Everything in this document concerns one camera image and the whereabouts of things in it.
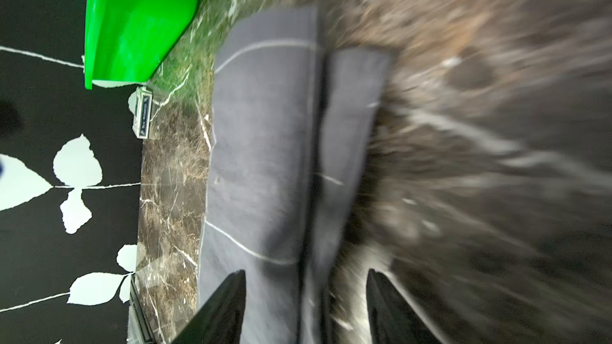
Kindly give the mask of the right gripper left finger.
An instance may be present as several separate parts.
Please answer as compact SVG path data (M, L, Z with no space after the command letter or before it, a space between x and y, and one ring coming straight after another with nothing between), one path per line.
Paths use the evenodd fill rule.
M245 271L229 274L172 344L239 344L245 298Z

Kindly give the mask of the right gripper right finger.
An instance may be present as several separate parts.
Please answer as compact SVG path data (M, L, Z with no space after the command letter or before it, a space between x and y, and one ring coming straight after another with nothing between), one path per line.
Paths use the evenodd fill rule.
M396 287L381 272L368 271L368 320L374 344L440 344Z

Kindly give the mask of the dark grey grid pillowcase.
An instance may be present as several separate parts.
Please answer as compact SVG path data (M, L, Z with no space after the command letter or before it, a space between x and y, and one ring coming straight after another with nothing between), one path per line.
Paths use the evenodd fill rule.
M395 64L326 50L315 6L237 22L218 51L198 303L245 272L243 343L324 343L328 282Z

